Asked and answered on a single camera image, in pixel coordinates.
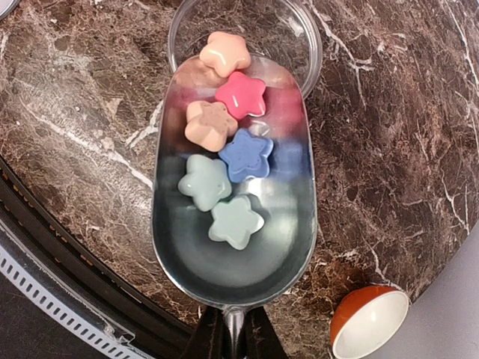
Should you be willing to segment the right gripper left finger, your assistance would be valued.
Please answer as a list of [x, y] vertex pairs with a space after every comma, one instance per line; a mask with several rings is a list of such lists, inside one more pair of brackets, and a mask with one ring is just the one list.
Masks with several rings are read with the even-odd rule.
[[207, 307], [183, 351], [183, 359], [222, 359], [223, 339], [222, 311]]

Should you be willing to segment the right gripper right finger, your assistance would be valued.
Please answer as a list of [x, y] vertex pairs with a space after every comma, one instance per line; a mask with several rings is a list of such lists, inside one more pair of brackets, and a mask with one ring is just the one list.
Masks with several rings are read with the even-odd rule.
[[263, 307], [248, 312], [245, 319], [246, 357], [288, 359]]

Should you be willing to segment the metal scoop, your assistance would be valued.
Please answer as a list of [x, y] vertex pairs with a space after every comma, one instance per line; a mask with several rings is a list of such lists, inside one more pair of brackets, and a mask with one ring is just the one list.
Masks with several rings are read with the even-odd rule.
[[244, 195], [265, 224], [238, 251], [208, 236], [210, 213], [194, 207], [177, 188], [194, 154], [215, 159], [187, 141], [186, 106], [212, 100], [224, 79], [198, 57], [183, 62], [168, 86], [159, 122], [153, 183], [152, 233], [156, 257], [181, 291], [222, 311], [222, 358], [247, 358], [245, 319], [249, 311], [284, 294], [305, 272], [317, 239], [317, 200], [308, 116], [302, 92], [287, 69], [254, 56], [247, 76], [266, 82], [264, 117], [242, 124], [274, 143], [270, 175], [232, 187]]

